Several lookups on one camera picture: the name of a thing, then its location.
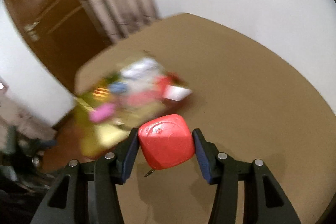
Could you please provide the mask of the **pink rectangular block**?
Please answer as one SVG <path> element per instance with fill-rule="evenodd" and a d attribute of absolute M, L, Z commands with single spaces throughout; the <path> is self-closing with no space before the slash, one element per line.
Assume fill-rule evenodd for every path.
<path fill-rule="evenodd" d="M 89 120 L 93 123 L 100 123 L 114 115 L 116 105 L 114 103 L 104 103 L 101 106 L 90 110 L 88 116 Z"/>

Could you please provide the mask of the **red rounded square tape measure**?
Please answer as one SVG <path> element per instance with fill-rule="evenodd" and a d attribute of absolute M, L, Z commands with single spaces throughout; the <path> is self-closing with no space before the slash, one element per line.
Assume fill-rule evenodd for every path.
<path fill-rule="evenodd" d="M 153 170 L 172 168 L 191 159 L 195 153 L 187 123 L 177 114 L 148 121 L 138 129 L 139 143 Z"/>

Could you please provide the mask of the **clear plastic case red card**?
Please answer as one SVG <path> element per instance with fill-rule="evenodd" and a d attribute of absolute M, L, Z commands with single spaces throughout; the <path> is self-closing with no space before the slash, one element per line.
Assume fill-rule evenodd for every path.
<path fill-rule="evenodd" d="M 161 94 L 159 91 L 144 90 L 127 95 L 123 100 L 123 104 L 125 107 L 137 108 L 160 99 Z"/>

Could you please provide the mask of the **blue patterned ball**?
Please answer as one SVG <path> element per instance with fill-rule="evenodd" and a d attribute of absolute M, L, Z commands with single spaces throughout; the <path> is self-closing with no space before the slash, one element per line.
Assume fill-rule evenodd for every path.
<path fill-rule="evenodd" d="M 108 85 L 108 90 L 112 94 L 124 94 L 128 91 L 128 85 L 125 82 L 112 82 Z"/>

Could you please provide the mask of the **white zigzag cube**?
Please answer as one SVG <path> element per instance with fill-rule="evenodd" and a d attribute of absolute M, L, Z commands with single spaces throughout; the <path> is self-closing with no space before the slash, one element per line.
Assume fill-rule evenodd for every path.
<path fill-rule="evenodd" d="M 192 91 L 189 88 L 168 85 L 163 92 L 163 99 L 180 102 L 191 95 Z"/>

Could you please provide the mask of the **yellow striped cube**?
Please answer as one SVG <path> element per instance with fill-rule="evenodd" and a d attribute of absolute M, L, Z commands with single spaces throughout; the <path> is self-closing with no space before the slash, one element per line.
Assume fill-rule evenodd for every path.
<path fill-rule="evenodd" d="M 105 101 L 109 100 L 110 92 L 106 87 L 96 87 L 92 91 L 92 96 L 97 101 Z"/>

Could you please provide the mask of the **red gold toffee tin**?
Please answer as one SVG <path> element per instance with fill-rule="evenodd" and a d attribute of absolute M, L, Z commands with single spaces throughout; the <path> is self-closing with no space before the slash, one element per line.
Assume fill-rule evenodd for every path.
<path fill-rule="evenodd" d="M 112 82 L 125 82 L 128 91 L 124 94 L 110 93 L 109 100 L 97 101 L 92 96 L 96 87 L 106 87 Z M 168 71 L 147 51 L 127 51 L 110 56 L 102 53 L 83 65 L 75 78 L 75 118 L 80 130 L 80 149 L 84 157 L 96 159 L 105 151 L 124 141 L 132 128 L 160 116 L 171 114 L 183 106 L 191 95 L 180 102 L 163 99 L 168 85 L 189 88 L 187 82 Z M 141 107 L 125 107 L 127 95 L 144 90 L 156 90 L 161 99 Z M 116 111 L 110 118 L 93 123 L 89 112 L 104 103 L 114 103 Z"/>

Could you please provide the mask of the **brown wooden door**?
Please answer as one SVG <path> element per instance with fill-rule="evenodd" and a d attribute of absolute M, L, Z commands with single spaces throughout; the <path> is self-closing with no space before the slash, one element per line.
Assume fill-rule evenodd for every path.
<path fill-rule="evenodd" d="M 70 92 L 79 68 L 109 45 L 79 0 L 5 0 L 5 5 L 26 44 Z"/>

